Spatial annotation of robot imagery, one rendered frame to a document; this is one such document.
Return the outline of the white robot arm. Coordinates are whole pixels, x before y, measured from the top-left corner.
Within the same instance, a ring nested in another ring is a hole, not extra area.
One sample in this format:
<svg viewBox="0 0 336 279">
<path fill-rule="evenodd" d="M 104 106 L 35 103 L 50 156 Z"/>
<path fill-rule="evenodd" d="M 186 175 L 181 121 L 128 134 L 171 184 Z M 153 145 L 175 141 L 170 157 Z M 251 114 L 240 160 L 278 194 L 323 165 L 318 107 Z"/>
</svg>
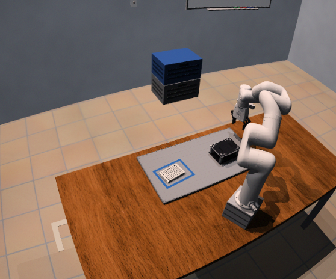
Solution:
<svg viewBox="0 0 336 279">
<path fill-rule="evenodd" d="M 253 170 L 249 170 L 247 173 L 241 192 L 238 191 L 235 195 L 235 202 L 241 208 L 257 211 L 259 208 L 257 198 L 275 166 L 276 158 L 270 152 L 250 146 L 255 145 L 267 149 L 275 147 L 282 120 L 281 115 L 287 115 L 290 112 L 291 100 L 284 87 L 269 81 L 264 81 L 254 86 L 253 89 L 249 85 L 241 85 L 237 105 L 255 109 L 255 105 L 252 103 L 260 103 L 264 111 L 264 118 L 262 125 L 249 123 L 245 127 L 237 164 L 240 167 Z"/>
</svg>

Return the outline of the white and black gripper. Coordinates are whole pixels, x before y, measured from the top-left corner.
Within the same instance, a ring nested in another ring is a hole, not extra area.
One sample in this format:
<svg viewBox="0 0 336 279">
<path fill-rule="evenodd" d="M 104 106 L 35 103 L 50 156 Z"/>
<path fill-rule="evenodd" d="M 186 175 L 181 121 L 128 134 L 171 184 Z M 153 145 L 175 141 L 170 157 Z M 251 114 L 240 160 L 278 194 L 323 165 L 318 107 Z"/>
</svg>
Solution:
<svg viewBox="0 0 336 279">
<path fill-rule="evenodd" d="M 231 115 L 232 115 L 232 124 L 234 124 L 237 120 L 240 120 L 241 122 L 243 122 L 243 128 L 242 130 L 245 129 L 245 127 L 247 126 L 247 124 L 249 124 L 251 121 L 249 119 L 249 107 L 247 108 L 243 108 L 237 105 L 235 105 L 234 110 L 231 111 Z M 248 122 L 247 122 L 248 121 Z"/>
</svg>

